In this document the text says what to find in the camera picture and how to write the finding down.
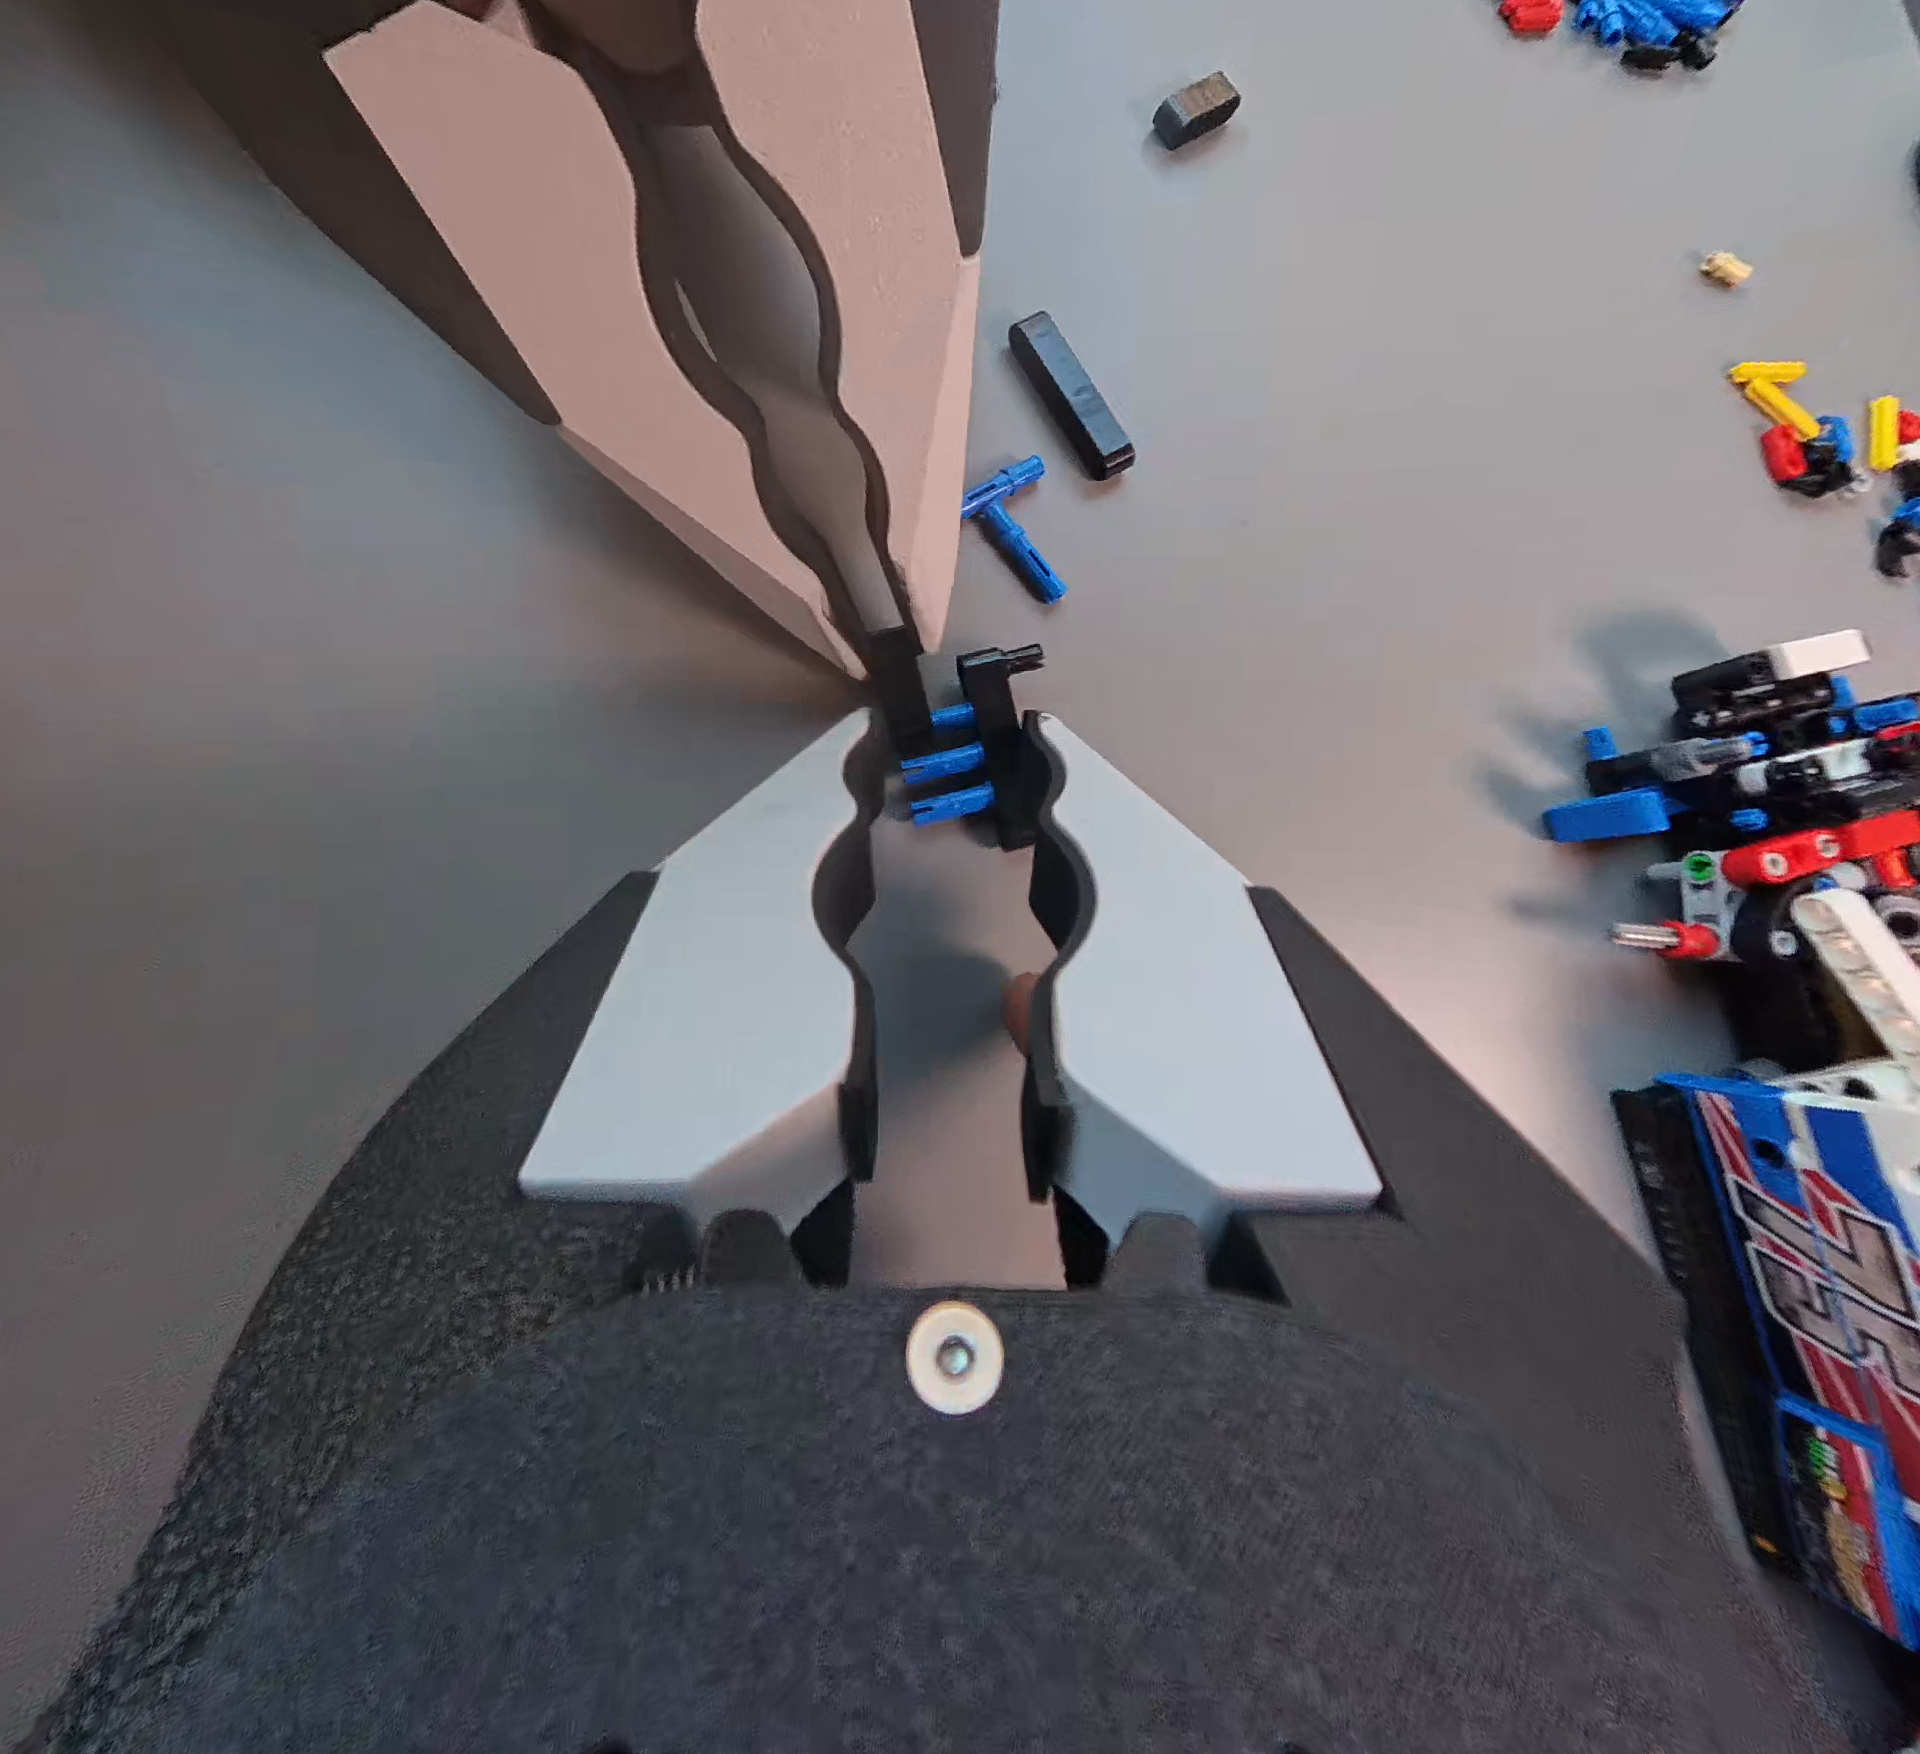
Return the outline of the pile of mixed bricks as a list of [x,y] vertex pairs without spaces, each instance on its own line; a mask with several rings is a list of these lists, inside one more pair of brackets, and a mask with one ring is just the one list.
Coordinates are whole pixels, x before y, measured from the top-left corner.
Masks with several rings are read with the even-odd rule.
[[1763,418],[1757,438],[1769,482],[1795,500],[1874,498],[1874,568],[1889,580],[1918,567],[1918,412],[1898,397],[1868,403],[1864,436],[1846,416],[1804,408],[1791,388],[1800,362],[1743,362],[1727,371],[1740,399]]

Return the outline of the short black perforated beam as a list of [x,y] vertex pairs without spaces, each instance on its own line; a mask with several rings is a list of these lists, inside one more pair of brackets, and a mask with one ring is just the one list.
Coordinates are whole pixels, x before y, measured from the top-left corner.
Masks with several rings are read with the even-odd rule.
[[1022,713],[1017,705],[1017,677],[1005,679],[987,666],[994,652],[996,645],[987,645],[959,654],[956,679],[966,702],[975,710],[974,737],[985,753],[985,780],[996,793],[991,821],[998,847],[1005,852],[1019,852],[1035,841],[1039,768],[1033,766]]

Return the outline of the brick-built toy race car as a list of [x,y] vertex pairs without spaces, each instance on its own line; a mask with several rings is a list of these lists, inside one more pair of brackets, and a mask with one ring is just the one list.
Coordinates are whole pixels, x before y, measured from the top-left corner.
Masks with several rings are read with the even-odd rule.
[[1843,630],[1674,676],[1543,831],[1667,849],[1609,938],[1699,972],[1736,1048],[1613,1111],[1747,1542],[1916,1654],[1918,718],[1868,662]]

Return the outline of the black slope brick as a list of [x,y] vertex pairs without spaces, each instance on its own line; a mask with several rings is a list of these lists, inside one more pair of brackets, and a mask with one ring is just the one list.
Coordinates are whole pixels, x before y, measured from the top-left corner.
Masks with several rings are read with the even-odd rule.
[[898,761],[921,759],[938,750],[921,657],[921,642],[912,627],[895,625],[866,637],[864,669]]
[[1106,482],[1128,471],[1137,448],[1092,383],[1053,315],[1036,311],[1006,331],[1011,355],[1060,432],[1084,475]]
[[1224,71],[1212,71],[1164,97],[1151,118],[1158,146],[1177,154],[1219,131],[1242,105],[1242,94]]

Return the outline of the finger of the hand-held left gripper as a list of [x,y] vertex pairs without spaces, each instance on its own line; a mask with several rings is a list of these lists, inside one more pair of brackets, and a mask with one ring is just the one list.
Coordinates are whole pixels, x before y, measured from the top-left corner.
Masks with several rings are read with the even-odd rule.
[[923,648],[947,635],[978,260],[962,252],[909,0],[699,0],[738,152],[822,303],[822,392],[864,481],[874,563]]
[[413,0],[328,51],[582,458],[871,683],[890,567],[829,286],[738,144],[699,0]]

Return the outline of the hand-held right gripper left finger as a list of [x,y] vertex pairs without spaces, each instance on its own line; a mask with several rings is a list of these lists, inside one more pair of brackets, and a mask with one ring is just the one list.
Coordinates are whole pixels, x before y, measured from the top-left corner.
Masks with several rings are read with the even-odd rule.
[[524,1198],[804,1226],[873,1180],[873,908],[886,734],[854,712],[651,872],[518,1170]]

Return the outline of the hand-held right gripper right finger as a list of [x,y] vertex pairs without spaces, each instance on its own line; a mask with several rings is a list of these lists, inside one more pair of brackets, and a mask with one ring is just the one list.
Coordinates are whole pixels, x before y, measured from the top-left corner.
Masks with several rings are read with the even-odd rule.
[[1216,1249],[1240,1216],[1373,1209],[1380,1167],[1250,882],[1060,718],[1024,739],[1053,947],[1021,1088],[1031,1196],[1109,1247],[1144,1214]]

